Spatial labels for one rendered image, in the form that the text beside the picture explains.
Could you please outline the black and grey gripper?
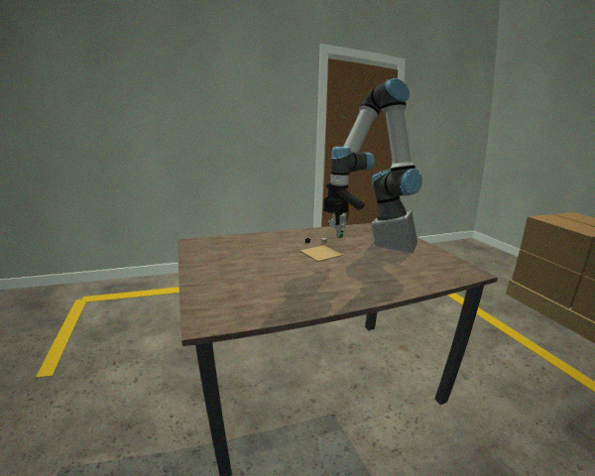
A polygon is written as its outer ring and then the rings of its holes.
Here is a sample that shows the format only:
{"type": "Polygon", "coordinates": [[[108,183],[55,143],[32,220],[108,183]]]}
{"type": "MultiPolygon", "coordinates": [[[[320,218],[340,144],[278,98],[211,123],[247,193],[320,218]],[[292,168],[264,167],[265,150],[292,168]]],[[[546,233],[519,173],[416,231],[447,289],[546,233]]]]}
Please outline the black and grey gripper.
{"type": "Polygon", "coordinates": [[[339,189],[348,188],[347,185],[333,185],[332,183],[327,184],[328,197],[324,199],[323,211],[329,213],[335,213],[333,219],[328,221],[328,225],[336,229],[337,238],[341,232],[344,232],[347,217],[348,217],[348,202],[340,197],[337,193],[339,189]],[[338,189],[336,189],[338,188],[338,189]],[[343,214],[342,214],[343,213],[343,214]],[[342,216],[341,216],[342,215],[342,216]],[[342,223],[341,223],[342,221],[342,223]],[[342,228],[341,228],[342,226],[342,228]]]}

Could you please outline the tan mat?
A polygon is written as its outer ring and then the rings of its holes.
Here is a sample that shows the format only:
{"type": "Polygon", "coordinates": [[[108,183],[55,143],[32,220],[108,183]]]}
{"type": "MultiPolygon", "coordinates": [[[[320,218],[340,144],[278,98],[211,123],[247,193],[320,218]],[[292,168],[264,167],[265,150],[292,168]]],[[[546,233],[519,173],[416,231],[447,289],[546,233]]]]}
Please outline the tan mat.
{"type": "Polygon", "coordinates": [[[314,248],[300,250],[302,253],[308,255],[310,258],[314,259],[315,261],[323,261],[339,256],[343,256],[342,254],[326,247],[326,246],[318,246],[314,248]]]}

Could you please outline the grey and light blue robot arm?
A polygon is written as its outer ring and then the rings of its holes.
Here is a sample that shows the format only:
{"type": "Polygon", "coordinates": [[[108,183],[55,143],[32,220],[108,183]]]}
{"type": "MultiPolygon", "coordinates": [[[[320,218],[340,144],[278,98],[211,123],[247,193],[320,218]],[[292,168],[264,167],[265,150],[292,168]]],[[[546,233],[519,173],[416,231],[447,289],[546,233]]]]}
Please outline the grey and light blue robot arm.
{"type": "Polygon", "coordinates": [[[351,170],[367,171],[374,167],[374,156],[359,151],[373,120],[381,111],[386,114],[393,165],[391,170],[372,176],[378,202],[377,219],[380,221],[407,215],[399,195],[415,194],[422,184],[421,173],[411,160],[404,114],[409,97],[408,87],[398,78],[371,89],[359,108],[360,113],[344,147],[332,149],[330,182],[333,185],[347,185],[349,173],[356,172],[351,170]]]}

